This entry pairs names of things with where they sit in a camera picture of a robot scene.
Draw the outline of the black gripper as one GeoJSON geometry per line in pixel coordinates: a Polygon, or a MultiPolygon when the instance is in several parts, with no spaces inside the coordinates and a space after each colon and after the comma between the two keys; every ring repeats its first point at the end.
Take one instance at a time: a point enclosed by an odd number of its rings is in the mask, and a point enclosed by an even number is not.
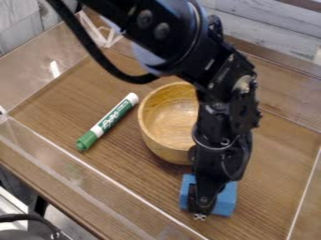
{"type": "Polygon", "coordinates": [[[227,144],[220,144],[209,142],[197,127],[193,127],[191,138],[195,184],[188,184],[187,209],[192,211],[195,220],[204,221],[225,184],[243,177],[251,158],[252,135],[251,132],[236,135],[227,144]]]}

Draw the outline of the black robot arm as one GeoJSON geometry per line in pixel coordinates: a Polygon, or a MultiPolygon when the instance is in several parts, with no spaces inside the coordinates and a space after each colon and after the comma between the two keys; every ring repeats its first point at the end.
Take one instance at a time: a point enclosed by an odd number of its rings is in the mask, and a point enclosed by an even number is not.
{"type": "Polygon", "coordinates": [[[101,53],[62,0],[45,0],[60,15],[90,58],[118,80],[151,83],[175,75],[189,83],[197,100],[183,178],[180,206],[196,219],[227,216],[235,203],[228,185],[244,174],[251,157],[251,131],[259,127],[256,73],[246,56],[224,40],[217,16],[196,0],[76,0],[116,27],[137,49],[143,75],[123,72],[101,53]]]}

